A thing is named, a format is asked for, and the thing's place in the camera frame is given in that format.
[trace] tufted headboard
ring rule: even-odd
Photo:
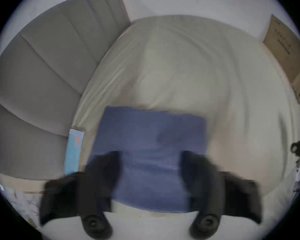
[[[0,173],[63,174],[85,86],[130,25],[122,0],[67,0],[26,25],[0,56]]]

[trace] light blue tablet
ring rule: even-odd
[[[64,174],[68,175],[79,170],[79,160],[84,132],[70,129],[67,148],[65,150]]]

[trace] blue towel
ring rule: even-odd
[[[123,204],[164,213],[188,212],[180,175],[184,150],[205,155],[206,121],[131,107],[106,107],[88,163],[110,151],[121,152],[121,175],[113,198]]]

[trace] white duvet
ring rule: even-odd
[[[259,183],[262,224],[222,216],[211,239],[260,239],[289,208],[296,161],[289,147],[300,139],[299,109],[280,65],[256,38],[193,16],[133,22],[102,59],[74,117],[72,127],[84,131],[81,170],[108,105],[206,118],[211,161]],[[113,210],[106,213],[111,239],[120,240],[190,239],[196,216],[150,213],[117,202]],[[52,220],[41,231],[51,239],[89,238],[79,217]]]

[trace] white wall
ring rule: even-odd
[[[0,55],[12,38],[32,19],[65,0],[24,0],[0,34]],[[155,15],[191,14],[227,23],[263,40],[271,14],[300,35],[277,0],[123,0],[133,21]]]

